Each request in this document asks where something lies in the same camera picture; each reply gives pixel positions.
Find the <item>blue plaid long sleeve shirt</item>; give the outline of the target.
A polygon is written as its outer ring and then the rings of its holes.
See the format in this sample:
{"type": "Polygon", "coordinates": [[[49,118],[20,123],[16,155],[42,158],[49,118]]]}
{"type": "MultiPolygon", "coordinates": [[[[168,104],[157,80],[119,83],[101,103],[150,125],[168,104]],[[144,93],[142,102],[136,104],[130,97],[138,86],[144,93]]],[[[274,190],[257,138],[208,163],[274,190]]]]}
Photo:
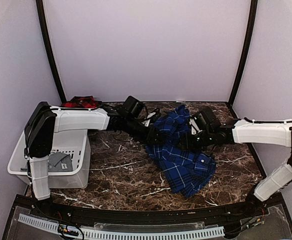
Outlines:
{"type": "Polygon", "coordinates": [[[185,105],[160,117],[154,127],[164,135],[164,144],[148,144],[145,150],[164,173],[173,194],[181,193],[190,198],[209,183],[216,172],[212,156],[201,150],[182,150],[178,147],[181,137],[190,132],[191,114],[185,105]]]}

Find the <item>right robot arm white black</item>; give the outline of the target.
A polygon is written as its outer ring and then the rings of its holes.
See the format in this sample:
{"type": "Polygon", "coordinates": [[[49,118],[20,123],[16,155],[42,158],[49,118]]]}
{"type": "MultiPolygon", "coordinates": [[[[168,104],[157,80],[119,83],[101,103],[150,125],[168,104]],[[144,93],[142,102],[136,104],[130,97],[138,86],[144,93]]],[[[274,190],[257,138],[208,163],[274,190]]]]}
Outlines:
{"type": "Polygon", "coordinates": [[[255,120],[232,118],[224,123],[206,107],[192,115],[187,125],[190,131],[181,137],[184,150],[203,150],[209,146],[251,144],[281,146],[290,155],[269,176],[252,190],[252,198],[241,205],[241,213],[252,217],[273,194],[292,183],[292,118],[285,120],[255,120]]]}

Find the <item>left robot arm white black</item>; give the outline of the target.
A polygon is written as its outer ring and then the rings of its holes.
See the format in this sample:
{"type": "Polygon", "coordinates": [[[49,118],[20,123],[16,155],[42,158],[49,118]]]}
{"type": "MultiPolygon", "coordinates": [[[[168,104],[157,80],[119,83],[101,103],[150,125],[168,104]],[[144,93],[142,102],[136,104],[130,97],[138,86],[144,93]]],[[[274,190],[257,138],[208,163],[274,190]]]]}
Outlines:
{"type": "Polygon", "coordinates": [[[79,130],[122,131],[142,144],[162,145],[165,138],[154,127],[152,116],[138,118],[146,109],[133,96],[128,96],[122,104],[102,103],[97,108],[56,107],[40,102],[24,128],[27,176],[32,196],[39,200],[37,210],[46,218],[53,218],[57,213],[56,206],[48,200],[51,196],[48,161],[55,134],[79,130]]]}

